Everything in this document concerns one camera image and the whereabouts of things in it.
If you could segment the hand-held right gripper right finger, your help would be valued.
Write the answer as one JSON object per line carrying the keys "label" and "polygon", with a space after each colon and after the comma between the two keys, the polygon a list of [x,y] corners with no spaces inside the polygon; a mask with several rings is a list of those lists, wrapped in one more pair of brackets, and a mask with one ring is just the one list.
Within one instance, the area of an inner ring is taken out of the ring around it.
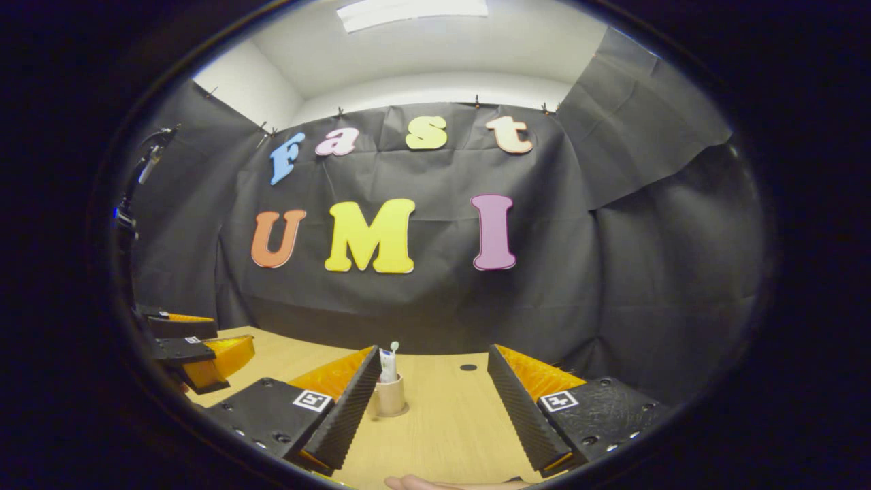
{"label": "hand-held right gripper right finger", "polygon": [[582,379],[499,344],[488,349],[487,372],[542,478],[603,458],[671,412],[613,376]]}

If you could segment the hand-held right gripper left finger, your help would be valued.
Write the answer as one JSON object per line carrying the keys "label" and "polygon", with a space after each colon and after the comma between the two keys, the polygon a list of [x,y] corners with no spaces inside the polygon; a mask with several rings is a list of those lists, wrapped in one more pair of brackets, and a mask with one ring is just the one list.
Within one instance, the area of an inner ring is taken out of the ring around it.
{"label": "hand-held right gripper left finger", "polygon": [[292,381],[266,376],[204,412],[258,452],[331,476],[344,465],[381,374],[373,345]]}

